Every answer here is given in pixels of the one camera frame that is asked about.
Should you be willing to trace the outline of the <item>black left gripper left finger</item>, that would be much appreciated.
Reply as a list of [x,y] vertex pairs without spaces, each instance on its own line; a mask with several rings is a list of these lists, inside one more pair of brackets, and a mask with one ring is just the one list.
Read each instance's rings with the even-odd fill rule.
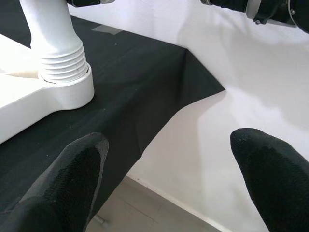
[[1,225],[2,232],[84,232],[102,182],[108,140],[90,133],[68,144]]

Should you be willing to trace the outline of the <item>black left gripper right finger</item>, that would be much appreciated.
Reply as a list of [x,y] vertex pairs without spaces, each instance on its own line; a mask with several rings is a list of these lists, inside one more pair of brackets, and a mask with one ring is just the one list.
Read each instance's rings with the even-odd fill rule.
[[247,191],[270,232],[309,230],[309,162],[287,142],[252,128],[230,135]]

